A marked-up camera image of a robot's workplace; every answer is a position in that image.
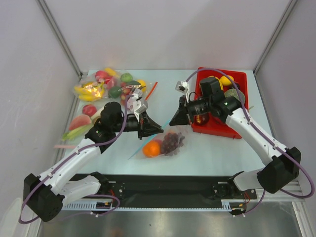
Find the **orange fake tangerine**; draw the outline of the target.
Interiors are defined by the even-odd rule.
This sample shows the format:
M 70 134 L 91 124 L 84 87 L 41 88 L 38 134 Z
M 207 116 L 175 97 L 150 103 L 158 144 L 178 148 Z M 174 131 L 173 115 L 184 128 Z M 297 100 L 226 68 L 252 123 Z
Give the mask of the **orange fake tangerine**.
M 148 158 L 157 157 L 160 155 L 160 145 L 155 141 L 150 141 L 143 147 L 143 154 Z

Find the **clear zip bag blue seal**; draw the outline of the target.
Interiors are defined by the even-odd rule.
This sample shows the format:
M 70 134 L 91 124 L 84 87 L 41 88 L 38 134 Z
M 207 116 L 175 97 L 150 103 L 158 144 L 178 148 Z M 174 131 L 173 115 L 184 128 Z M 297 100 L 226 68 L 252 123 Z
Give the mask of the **clear zip bag blue seal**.
M 162 158 L 172 157 L 184 149 L 187 142 L 188 130 L 185 126 L 170 126 L 168 120 L 163 126 L 163 133 L 151 135 L 128 158 Z

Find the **purple fake grapes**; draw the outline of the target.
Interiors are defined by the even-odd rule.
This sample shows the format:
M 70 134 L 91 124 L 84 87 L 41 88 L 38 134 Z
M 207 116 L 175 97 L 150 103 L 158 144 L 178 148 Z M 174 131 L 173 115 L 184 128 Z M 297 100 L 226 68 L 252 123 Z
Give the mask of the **purple fake grapes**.
M 173 156 L 179 152 L 179 149 L 184 146 L 185 136 L 181 132 L 169 132 L 164 136 L 160 153 L 164 156 Z

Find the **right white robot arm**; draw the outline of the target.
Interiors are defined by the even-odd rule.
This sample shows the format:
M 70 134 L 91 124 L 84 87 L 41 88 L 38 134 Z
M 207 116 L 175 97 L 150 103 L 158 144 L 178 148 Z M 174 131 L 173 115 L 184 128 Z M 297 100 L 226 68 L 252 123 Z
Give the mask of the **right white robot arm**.
M 263 169 L 235 174 L 228 185 L 228 193 L 239 198 L 245 190 L 262 188 L 274 194 L 299 175 L 300 151 L 287 148 L 275 138 L 260 130 L 259 125 L 250 117 L 243 103 L 237 98 L 226 97 L 220 82 L 215 77 L 202 79 L 199 83 L 202 95 L 189 100 L 189 84 L 178 81 L 176 90 L 183 93 L 179 98 L 179 108 L 171 119 L 170 126 L 189 125 L 194 117 L 210 113 L 229 128 L 236 131 L 256 152 L 264 164 Z

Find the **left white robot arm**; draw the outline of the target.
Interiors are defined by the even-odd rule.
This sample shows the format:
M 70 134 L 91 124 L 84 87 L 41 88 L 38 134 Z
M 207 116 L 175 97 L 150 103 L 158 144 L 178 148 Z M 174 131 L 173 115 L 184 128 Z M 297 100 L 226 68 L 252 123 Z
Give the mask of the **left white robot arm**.
M 124 132 L 137 132 L 139 139 L 163 133 L 163 128 L 146 112 L 146 102 L 141 112 L 129 114 L 118 102 L 107 103 L 100 118 L 85 134 L 71 153 L 40 175 L 29 174 L 23 183 L 23 203 L 35 214 L 34 220 L 49 222 L 64 205 L 84 197 L 108 195 L 108 179 L 98 172 L 91 173 L 79 181 L 71 178 L 89 161 L 101 156 Z

